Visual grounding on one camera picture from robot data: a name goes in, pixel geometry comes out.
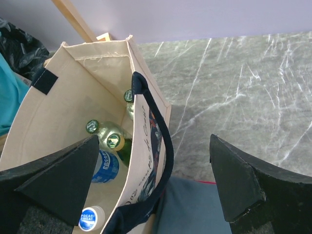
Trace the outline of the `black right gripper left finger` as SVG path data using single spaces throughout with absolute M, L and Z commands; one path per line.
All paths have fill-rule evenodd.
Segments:
M 2 234 L 70 234 L 98 160 L 98 137 L 0 173 Z

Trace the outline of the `cream canvas tote bag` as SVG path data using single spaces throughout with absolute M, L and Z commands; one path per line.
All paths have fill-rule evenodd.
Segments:
M 131 89 L 134 119 L 123 96 Z M 0 156 L 0 171 L 58 152 L 88 137 L 92 119 L 111 121 L 130 135 L 126 167 L 107 183 L 92 183 L 84 208 L 100 206 L 104 225 L 72 234 L 150 234 L 174 164 L 168 130 L 171 106 L 163 97 L 132 36 L 70 46 L 63 43 L 25 95 Z

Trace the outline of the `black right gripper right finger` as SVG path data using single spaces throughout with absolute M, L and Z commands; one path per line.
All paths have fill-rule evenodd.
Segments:
M 312 178 L 250 155 L 211 135 L 210 163 L 233 234 L 310 234 Z

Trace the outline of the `clear Chang soda bottle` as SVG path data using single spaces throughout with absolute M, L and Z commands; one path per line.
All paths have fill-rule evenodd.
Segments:
M 125 102 L 127 103 L 126 111 L 131 120 L 134 119 L 134 99 L 132 96 L 132 90 L 129 89 L 124 93 L 123 96 Z
M 105 151 L 111 151 L 107 146 L 107 138 L 111 134 L 117 133 L 125 138 L 131 138 L 131 135 L 125 129 L 111 121 L 100 122 L 96 119 L 92 119 L 87 122 L 85 128 L 89 134 L 98 136 L 100 148 Z

